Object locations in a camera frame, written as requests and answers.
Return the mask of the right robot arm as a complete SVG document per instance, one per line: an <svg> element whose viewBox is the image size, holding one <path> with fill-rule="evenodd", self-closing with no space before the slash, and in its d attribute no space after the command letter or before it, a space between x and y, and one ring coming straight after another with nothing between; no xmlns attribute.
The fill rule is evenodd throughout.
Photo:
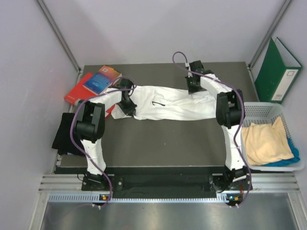
<svg viewBox="0 0 307 230"><path fill-rule="evenodd" d="M222 179L214 179L213 184L223 189L234 190L247 177L247 168L242 157L240 141L242 112L244 106L241 90L233 90L223 84L210 70L205 70L201 61L186 62L188 71L186 77L188 92L196 93L201 90L209 92L216 100L215 117L221 126L225 139L226 160L225 172Z"/></svg>

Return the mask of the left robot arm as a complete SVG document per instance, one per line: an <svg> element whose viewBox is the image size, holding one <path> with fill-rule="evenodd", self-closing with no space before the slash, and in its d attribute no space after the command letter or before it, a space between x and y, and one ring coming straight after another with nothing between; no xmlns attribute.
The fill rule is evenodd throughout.
<svg viewBox="0 0 307 230"><path fill-rule="evenodd" d="M83 177L83 191L104 191L111 189L111 181L105 173L102 137L105 132L106 111L118 105L127 116L136 114L137 105L130 96L136 85L128 77L120 77L101 95L90 97L78 103L70 127L70 138L87 160L87 171Z"/></svg>

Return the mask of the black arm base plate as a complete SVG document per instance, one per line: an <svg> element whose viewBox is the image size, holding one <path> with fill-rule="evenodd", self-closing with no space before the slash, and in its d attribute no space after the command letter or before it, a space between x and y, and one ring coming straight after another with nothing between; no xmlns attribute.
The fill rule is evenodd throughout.
<svg viewBox="0 0 307 230"><path fill-rule="evenodd" d="M228 188L237 188L240 184L248 185L246 179L229 182L224 176L218 175L115 175L109 179L83 178L83 191L107 190L112 186L112 192L116 196L124 193L140 195L157 195L159 192L166 194L187 192L204 193L215 192L216 189L224 191Z"/></svg>

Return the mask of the white flower print t-shirt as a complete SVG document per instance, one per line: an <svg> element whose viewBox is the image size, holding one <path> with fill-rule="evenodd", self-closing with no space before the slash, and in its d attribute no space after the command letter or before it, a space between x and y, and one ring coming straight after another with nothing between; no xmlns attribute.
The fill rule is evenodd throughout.
<svg viewBox="0 0 307 230"><path fill-rule="evenodd" d="M138 86L130 97L137 105L137 120L194 121L216 118L216 100L207 91L189 94L187 90L158 86Z"/></svg>

